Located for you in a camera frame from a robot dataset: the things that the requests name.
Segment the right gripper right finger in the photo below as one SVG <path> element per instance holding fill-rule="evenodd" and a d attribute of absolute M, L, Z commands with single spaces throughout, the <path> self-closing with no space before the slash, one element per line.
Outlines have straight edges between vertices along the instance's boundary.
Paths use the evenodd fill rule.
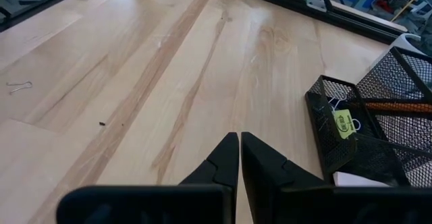
<path fill-rule="evenodd" d="M 242 175 L 254 224 L 277 224 L 283 214 L 283 189 L 325 185 L 250 132 L 241 133 Z"/>

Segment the pink sticky note pad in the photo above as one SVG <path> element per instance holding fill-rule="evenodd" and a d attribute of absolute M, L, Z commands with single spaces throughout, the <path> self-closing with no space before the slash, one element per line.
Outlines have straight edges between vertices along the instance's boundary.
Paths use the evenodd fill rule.
<path fill-rule="evenodd" d="M 336 186 L 342 187 L 389 187 L 389 185 L 379 181 L 339 171 L 333 174 L 333 180 Z"/>

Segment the black metal table frame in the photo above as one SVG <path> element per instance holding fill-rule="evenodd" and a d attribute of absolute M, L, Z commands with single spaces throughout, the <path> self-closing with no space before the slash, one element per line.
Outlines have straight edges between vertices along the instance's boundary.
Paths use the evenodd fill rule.
<path fill-rule="evenodd" d="M 9 5 L 0 5 L 0 32 L 19 24 L 25 19 L 63 0 L 24 0 L 20 1 L 21 8 L 14 10 Z M 349 30 L 353 33 L 371 38 L 381 43 L 390 44 L 397 37 L 407 32 L 407 29 L 398 24 L 362 14 L 358 10 L 331 1 L 333 11 L 324 13 L 307 7 L 295 0 L 263 0 L 274 5 L 301 13 L 322 22 Z"/>

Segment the black binder clip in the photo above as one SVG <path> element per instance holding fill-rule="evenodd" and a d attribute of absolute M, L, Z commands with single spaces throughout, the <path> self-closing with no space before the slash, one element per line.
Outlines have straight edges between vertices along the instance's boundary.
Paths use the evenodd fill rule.
<path fill-rule="evenodd" d="M 334 118 L 334 112 L 336 110 L 341 110 L 339 109 L 339 105 L 343 102 L 346 101 L 348 98 L 347 94 L 341 90 L 337 90 L 334 94 L 334 96 L 328 101 L 329 106 L 331 107 L 331 112 L 333 114 L 333 118 Z M 359 131 L 359 129 L 362 127 L 361 122 L 359 122 L 359 120 L 353 118 L 354 121 L 354 125 L 356 128 L 356 132 Z"/>

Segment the yellow-green eraser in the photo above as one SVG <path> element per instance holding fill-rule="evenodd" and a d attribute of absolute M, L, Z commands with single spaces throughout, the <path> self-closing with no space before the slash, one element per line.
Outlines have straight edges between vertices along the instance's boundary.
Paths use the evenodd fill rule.
<path fill-rule="evenodd" d="M 348 136 L 356 132 L 353 118 L 348 109 L 336 110 L 334 112 L 334 119 L 336 128 L 342 139 L 346 139 Z"/>

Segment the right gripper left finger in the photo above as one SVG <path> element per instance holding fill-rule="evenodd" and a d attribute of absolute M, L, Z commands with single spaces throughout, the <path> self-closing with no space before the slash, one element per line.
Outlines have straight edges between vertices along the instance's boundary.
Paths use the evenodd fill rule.
<path fill-rule="evenodd" d="M 238 135 L 230 132 L 208 157 L 181 184 L 220 184 L 231 189 L 238 186 L 240 162 Z"/>

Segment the orange pencil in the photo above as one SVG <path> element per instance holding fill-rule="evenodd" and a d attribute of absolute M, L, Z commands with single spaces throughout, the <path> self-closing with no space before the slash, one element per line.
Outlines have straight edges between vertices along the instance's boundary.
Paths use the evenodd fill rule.
<path fill-rule="evenodd" d="M 432 105 L 425 103 L 365 103 L 367 109 L 409 113 L 432 113 Z"/>

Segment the black mesh desk organizer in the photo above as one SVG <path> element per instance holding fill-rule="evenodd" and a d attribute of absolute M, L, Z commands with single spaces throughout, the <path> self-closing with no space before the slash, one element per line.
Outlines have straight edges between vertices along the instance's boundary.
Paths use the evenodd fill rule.
<path fill-rule="evenodd" d="M 361 122 L 342 139 L 328 101 L 337 90 Z M 432 188 L 432 113 L 367 109 L 365 103 L 432 105 L 432 57 L 392 47 L 357 84 L 321 75 L 305 94 L 323 176 L 351 173 L 389 186 Z"/>

